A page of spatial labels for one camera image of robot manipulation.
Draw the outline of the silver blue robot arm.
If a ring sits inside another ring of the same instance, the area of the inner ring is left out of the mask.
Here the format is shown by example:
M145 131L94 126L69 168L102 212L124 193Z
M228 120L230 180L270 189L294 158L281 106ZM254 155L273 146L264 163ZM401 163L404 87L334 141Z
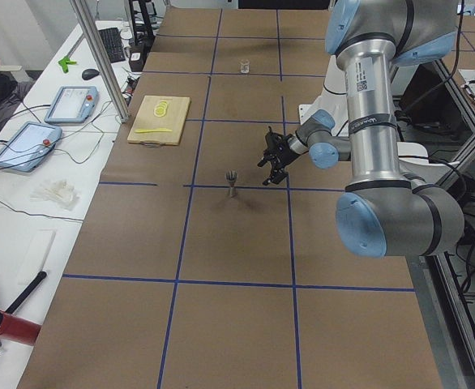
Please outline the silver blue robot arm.
M333 117L323 109L313 113L294 134L278 134L269 126L265 135L267 147L258 163L259 167L267 162L271 164L271 172L263 185L282 182L289 175L285 167L306 152L319 169L329 169L339 160L348 160L351 157L351 143L345 138L333 136L334 126Z
M456 41L455 1L339 1L326 50L344 72L352 181L336 205L344 245L368 257L435 255L464 230L459 204L400 168L389 70L443 58Z

